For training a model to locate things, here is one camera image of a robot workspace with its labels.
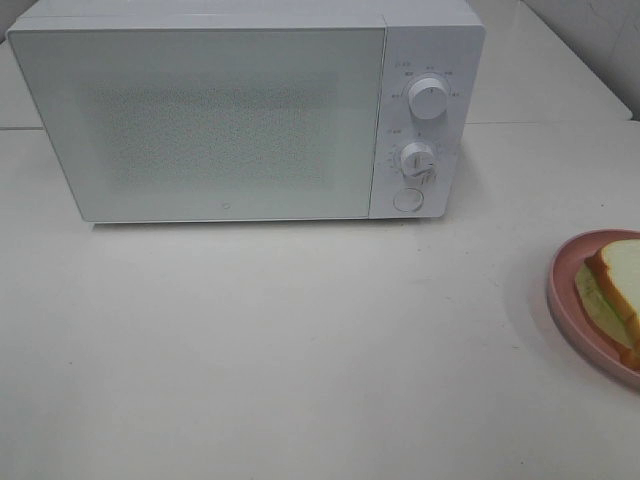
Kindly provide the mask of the round white door button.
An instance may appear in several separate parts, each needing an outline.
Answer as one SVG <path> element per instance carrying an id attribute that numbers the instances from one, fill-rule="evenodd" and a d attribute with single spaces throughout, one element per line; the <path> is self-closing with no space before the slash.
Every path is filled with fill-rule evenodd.
<path id="1" fill-rule="evenodd" d="M 404 213 L 419 211 L 424 203 L 423 193 L 415 188 L 405 188 L 399 191 L 393 198 L 393 206 Z"/>

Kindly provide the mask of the white microwave door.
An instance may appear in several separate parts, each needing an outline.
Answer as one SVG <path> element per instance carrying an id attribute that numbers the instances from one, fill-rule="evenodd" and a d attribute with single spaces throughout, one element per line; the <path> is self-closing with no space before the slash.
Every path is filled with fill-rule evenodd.
<path id="1" fill-rule="evenodd" d="M 83 219 L 360 218 L 384 32 L 10 36 Z"/>

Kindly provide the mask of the pink round plate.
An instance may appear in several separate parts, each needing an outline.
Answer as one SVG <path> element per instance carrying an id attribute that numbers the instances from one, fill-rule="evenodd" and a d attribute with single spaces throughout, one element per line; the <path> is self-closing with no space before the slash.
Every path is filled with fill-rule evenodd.
<path id="1" fill-rule="evenodd" d="M 633 390 L 639 389 L 639 373 L 619 362 L 618 347 L 606 339 L 590 320 L 574 284 L 583 261 L 606 244 L 637 239 L 632 230 L 593 230 L 574 236 L 554 254 L 547 275 L 546 296 L 551 317 L 574 350 L 607 377 Z"/>

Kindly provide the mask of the sandwich with lettuce and cheese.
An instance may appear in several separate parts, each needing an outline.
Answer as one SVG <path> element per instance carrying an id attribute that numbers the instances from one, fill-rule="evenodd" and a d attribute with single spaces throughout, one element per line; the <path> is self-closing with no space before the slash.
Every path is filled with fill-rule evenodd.
<path id="1" fill-rule="evenodd" d="M 610 242 L 587 257 L 574 277 L 583 309 L 614 344 L 619 362 L 639 369 L 639 241 Z"/>

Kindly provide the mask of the lower white timer knob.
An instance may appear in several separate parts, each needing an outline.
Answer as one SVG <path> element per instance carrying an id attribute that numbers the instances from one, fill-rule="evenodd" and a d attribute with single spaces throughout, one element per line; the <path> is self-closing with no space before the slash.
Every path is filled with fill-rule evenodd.
<path id="1" fill-rule="evenodd" d="M 435 150 L 422 142 L 409 143 L 399 153 L 400 169 L 407 177 L 426 175 L 433 169 L 435 159 Z"/>

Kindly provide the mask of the white microwave oven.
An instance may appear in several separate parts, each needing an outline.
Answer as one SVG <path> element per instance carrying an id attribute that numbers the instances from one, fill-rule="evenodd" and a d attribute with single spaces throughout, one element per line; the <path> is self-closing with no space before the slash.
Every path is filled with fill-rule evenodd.
<path id="1" fill-rule="evenodd" d="M 368 214 L 187 222 L 439 217 L 446 209 L 485 39 L 481 20 L 464 1 L 39 1 L 17 18 L 6 38 L 16 59 L 10 36 L 22 31 L 373 28 L 383 30 L 384 47 Z M 412 80 L 430 73 L 447 81 L 448 107 L 436 119 L 418 120 L 409 109 L 406 89 Z M 412 142 L 435 150 L 433 169 L 421 177 L 407 177 L 400 169 L 400 150 Z M 423 193 L 419 211 L 394 208 L 394 196 L 405 188 Z"/>

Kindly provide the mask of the upper white round knob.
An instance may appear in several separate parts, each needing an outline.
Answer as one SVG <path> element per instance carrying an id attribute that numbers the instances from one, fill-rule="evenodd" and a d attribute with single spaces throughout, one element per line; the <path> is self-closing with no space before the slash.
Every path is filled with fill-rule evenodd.
<path id="1" fill-rule="evenodd" d="M 436 74 L 426 74 L 412 80 L 406 89 L 411 114 L 418 120 L 433 120 L 448 107 L 450 87 Z"/>

